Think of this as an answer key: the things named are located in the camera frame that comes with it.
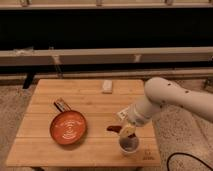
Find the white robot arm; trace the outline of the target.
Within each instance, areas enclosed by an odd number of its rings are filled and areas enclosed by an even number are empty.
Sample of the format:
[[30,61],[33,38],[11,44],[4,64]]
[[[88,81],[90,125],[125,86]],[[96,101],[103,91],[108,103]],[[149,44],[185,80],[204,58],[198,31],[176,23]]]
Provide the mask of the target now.
[[149,79],[144,94],[123,109],[124,124],[119,136],[132,136],[137,127],[147,124],[166,105],[182,107],[213,123],[213,94],[185,89],[161,77]]

